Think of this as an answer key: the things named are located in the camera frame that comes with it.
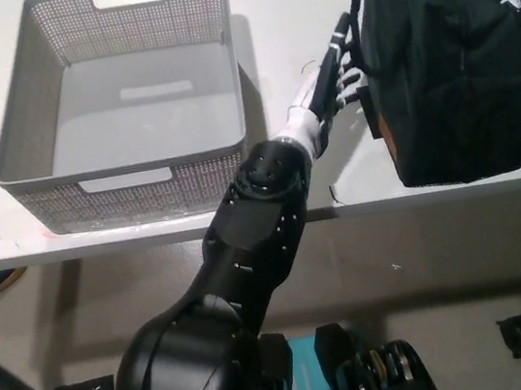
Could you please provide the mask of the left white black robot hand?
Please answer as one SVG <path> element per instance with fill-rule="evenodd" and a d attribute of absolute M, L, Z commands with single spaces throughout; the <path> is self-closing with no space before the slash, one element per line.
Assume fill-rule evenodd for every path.
<path fill-rule="evenodd" d="M 287 134 L 312 160 L 324 153 L 337 113 L 359 99 L 357 87 L 362 76 L 350 55 L 350 20 L 348 13 L 339 17 L 325 55 L 306 77 L 288 111 L 287 125 L 292 124 L 293 130 Z"/>

